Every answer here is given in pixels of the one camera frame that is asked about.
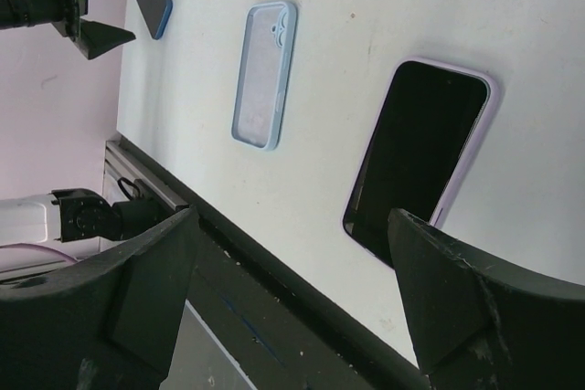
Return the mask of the light blue phone case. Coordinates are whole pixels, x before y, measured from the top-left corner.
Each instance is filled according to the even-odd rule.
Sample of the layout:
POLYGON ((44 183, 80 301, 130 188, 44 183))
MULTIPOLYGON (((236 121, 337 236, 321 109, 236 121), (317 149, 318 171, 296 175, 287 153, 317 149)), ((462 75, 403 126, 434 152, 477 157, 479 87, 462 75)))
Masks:
POLYGON ((246 17, 232 138, 263 151, 280 139, 298 12, 294 3, 254 5, 246 17))

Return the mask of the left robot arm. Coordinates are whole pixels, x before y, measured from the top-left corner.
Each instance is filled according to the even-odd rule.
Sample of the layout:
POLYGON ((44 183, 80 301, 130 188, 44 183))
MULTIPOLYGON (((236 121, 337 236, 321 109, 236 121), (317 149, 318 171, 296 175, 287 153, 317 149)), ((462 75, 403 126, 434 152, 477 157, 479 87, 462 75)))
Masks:
MULTIPOLYGON (((53 25, 88 59, 131 42, 134 33, 88 21, 89 0, 1 0, 1 28, 53 25)), ((152 198, 130 196, 109 204, 89 189, 54 190, 1 203, 1 244, 41 245, 93 237, 120 241, 142 234, 161 218, 152 198)))

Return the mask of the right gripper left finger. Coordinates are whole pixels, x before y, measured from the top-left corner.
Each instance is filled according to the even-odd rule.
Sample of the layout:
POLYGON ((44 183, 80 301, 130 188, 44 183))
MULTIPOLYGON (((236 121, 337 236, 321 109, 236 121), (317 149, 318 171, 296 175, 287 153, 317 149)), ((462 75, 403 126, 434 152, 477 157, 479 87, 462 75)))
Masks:
POLYGON ((1 290, 4 389, 156 389, 197 253, 184 209, 96 256, 1 290))

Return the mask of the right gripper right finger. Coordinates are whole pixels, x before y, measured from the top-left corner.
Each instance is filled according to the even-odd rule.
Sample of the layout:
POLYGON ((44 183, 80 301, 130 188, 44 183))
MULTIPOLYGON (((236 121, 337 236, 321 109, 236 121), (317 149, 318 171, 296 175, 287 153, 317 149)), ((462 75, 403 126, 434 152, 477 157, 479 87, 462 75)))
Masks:
POLYGON ((394 209, 388 242, 409 336, 433 389, 581 389, 584 288, 394 209))

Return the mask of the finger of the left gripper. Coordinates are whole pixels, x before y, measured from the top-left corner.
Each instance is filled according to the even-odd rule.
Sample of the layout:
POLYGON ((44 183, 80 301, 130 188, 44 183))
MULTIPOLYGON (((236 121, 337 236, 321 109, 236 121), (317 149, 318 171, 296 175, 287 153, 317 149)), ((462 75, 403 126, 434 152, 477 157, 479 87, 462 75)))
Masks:
POLYGON ((87 20, 82 20, 80 24, 80 52, 88 60, 134 40, 133 32, 116 26, 87 20))

